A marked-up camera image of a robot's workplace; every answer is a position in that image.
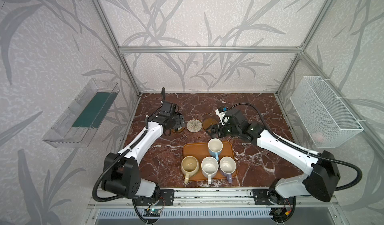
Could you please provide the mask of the brown wooden coaster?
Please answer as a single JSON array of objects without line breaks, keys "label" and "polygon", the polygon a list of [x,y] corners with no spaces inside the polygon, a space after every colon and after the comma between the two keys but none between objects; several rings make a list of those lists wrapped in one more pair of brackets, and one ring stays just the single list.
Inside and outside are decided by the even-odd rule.
[{"label": "brown wooden coaster", "polygon": [[208,118],[203,121],[203,129],[206,131],[210,126],[217,125],[218,121],[213,118]]},{"label": "brown wooden coaster", "polygon": [[176,133],[176,134],[178,134],[178,133],[183,132],[184,130],[185,130],[185,127],[183,127],[183,128],[177,128],[177,129],[171,129],[171,132],[172,132],[172,133]]}]

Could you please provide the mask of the light blue mug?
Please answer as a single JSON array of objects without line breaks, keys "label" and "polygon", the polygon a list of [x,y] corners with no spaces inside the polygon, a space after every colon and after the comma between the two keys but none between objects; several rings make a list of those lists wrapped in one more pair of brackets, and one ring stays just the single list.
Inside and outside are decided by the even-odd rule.
[{"label": "light blue mug", "polygon": [[219,156],[223,150],[223,142],[219,139],[211,139],[208,142],[209,154],[219,161]]}]

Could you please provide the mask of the black mug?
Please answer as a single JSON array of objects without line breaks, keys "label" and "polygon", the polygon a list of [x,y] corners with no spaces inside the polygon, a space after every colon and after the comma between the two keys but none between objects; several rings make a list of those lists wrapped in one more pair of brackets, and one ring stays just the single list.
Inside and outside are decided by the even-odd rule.
[{"label": "black mug", "polygon": [[169,118],[165,121],[163,124],[164,130],[175,130],[178,131],[182,128],[182,123],[180,122],[179,116],[176,116],[174,118]]}]

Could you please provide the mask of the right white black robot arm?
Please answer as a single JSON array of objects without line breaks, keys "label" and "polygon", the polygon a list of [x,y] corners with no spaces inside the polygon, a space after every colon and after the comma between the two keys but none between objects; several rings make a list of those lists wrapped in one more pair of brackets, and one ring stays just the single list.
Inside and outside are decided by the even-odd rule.
[{"label": "right white black robot arm", "polygon": [[[363,178],[362,170],[351,163],[335,159],[328,151],[321,153],[301,147],[274,133],[265,121],[262,113],[255,106],[261,122],[249,123],[237,105],[219,107],[215,113],[219,123],[211,125],[207,134],[215,138],[238,138],[244,142],[268,150],[290,162],[303,173],[288,179],[276,179],[269,187],[267,197],[273,204],[297,196],[312,196],[329,202],[336,191],[342,191],[357,185]],[[346,185],[339,186],[341,175],[338,166],[345,166],[356,171],[356,177]]]}]

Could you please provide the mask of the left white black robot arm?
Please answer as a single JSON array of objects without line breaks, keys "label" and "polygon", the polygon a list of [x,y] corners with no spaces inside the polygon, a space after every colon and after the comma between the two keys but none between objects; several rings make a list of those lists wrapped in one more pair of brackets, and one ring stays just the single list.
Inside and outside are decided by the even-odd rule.
[{"label": "left white black robot arm", "polygon": [[166,101],[165,88],[162,88],[161,95],[161,105],[150,116],[146,116],[141,132],[118,153],[106,156],[103,172],[92,190],[96,202],[142,198],[152,203],[160,199],[160,187],[155,182],[141,178],[140,162],[165,132],[185,127],[184,116],[178,112],[178,106]]}]

